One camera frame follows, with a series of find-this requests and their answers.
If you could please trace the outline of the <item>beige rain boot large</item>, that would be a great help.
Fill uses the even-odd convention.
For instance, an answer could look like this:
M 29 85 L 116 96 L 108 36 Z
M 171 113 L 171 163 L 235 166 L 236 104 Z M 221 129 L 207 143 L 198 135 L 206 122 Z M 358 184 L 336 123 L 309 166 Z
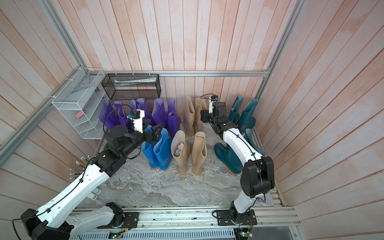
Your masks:
M 195 134 L 194 121 L 195 108 L 192 103 L 192 99 L 190 96 L 185 96 L 185 107 L 181 113 L 181 123 L 188 136 L 193 136 Z

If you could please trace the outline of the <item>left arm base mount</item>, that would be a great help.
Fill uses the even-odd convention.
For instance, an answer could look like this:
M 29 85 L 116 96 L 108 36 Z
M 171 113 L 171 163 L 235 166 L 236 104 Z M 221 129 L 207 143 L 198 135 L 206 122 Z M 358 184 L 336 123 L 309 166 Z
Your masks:
M 98 229 L 125 228 L 130 230 L 137 227 L 139 212 L 124 212 L 114 202 L 107 203 L 106 206 L 112 209 L 114 216 L 108 225 L 99 226 Z

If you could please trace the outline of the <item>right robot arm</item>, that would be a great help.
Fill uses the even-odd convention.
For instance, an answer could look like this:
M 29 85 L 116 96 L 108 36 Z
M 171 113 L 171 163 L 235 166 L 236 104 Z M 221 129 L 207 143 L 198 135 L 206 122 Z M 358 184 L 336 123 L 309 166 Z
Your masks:
M 230 211 L 243 215 L 251 210 L 257 198 L 275 187 L 274 162 L 258 153 L 245 140 L 240 130 L 228 120 L 225 108 L 226 104 L 218 102 L 216 95 L 211 96 L 209 109 L 201 111 L 201 121 L 211 124 L 215 133 L 234 150 L 242 163 L 242 191 L 233 201 Z

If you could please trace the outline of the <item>beige rain boot small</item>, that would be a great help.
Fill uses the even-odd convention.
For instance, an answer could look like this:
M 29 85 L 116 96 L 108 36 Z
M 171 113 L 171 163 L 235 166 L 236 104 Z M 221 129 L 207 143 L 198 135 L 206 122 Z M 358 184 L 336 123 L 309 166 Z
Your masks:
M 186 135 L 182 130 L 176 132 L 172 144 L 171 153 L 177 164 L 179 175 L 185 175 L 188 170 L 188 158 L 191 154 L 191 145 L 186 140 Z

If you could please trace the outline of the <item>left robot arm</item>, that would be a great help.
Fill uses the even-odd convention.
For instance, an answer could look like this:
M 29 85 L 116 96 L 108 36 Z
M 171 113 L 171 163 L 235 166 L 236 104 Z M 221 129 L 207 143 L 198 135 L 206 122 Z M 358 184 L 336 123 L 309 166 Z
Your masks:
M 91 158 L 84 171 L 61 193 L 37 210 L 27 209 L 20 217 L 33 240 L 69 240 L 101 226 L 127 227 L 125 213 L 116 203 L 107 203 L 98 210 L 71 217 L 72 211 L 95 188 L 113 176 L 142 143 L 158 142 L 163 124 L 148 126 L 129 133 L 118 125 L 105 134 L 103 151 Z

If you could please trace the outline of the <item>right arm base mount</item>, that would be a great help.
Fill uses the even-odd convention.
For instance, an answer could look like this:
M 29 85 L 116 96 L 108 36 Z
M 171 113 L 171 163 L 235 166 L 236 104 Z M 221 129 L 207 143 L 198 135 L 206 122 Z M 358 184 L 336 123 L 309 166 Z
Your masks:
M 246 213 L 239 214 L 235 208 L 229 210 L 214 210 L 212 216 L 217 219 L 219 226 L 238 226 L 238 225 L 257 225 L 255 212 L 250 210 Z

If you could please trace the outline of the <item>purple rain boot back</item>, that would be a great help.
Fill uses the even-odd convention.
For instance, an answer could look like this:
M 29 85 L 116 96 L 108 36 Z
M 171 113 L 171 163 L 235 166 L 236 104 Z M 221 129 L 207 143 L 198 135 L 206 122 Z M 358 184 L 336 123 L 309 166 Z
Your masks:
M 170 99 L 168 101 L 168 118 L 167 130 L 171 138 L 173 138 L 177 131 L 180 130 L 181 120 L 176 110 L 176 100 Z

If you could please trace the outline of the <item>blue rain boot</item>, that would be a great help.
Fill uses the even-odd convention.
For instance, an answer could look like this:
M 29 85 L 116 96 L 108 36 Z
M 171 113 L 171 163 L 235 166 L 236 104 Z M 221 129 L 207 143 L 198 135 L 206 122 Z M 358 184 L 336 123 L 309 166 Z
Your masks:
M 151 167 L 151 169 L 158 169 L 159 168 L 159 161 L 157 159 L 157 157 L 155 156 L 154 154 L 154 146 L 155 146 L 156 142 L 152 142 L 151 144 L 147 143 L 147 142 L 143 142 L 141 147 L 142 147 L 142 152 L 144 153 L 144 155 L 146 156 L 146 158 L 148 159 L 149 161 L 149 166 Z
M 162 171 L 166 171 L 173 158 L 171 153 L 171 144 L 173 138 L 169 138 L 169 132 L 167 129 L 162 129 L 159 141 L 155 144 L 153 151 L 159 162 L 159 168 Z

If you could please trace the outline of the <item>blue rain boot front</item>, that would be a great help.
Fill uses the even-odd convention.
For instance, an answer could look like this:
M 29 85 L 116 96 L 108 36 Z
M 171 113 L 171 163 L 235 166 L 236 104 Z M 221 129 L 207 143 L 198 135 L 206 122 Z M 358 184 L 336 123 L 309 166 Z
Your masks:
M 155 144 L 153 151 L 159 162 L 159 168 L 162 171 L 166 171 L 173 158 L 171 153 L 171 144 L 173 138 L 169 138 L 169 132 L 167 129 L 162 129 L 159 141 Z

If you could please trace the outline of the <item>teal rain boot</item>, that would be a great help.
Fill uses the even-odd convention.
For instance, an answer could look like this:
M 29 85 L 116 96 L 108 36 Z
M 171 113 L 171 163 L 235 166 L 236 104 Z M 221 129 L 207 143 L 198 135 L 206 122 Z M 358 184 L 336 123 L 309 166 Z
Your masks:
M 229 145 L 217 143 L 214 150 L 218 159 L 227 166 L 231 174 L 238 175 L 242 172 L 243 164 Z
M 253 132 L 251 129 L 245 129 L 244 138 L 253 147 L 253 149 L 255 149 L 259 154 L 261 154 L 262 156 L 266 155 L 265 152 L 262 149 L 260 149 L 254 142 Z
M 243 96 L 237 96 L 230 110 L 229 121 L 233 122 L 235 125 L 237 125 L 238 122 L 240 121 L 239 111 L 240 111 L 240 107 L 242 105 L 243 99 L 244 99 Z
M 251 99 L 245 108 L 243 109 L 242 115 L 239 120 L 238 130 L 241 134 L 244 134 L 246 129 L 254 128 L 256 124 L 256 119 L 253 117 L 255 109 L 259 103 L 258 99 Z

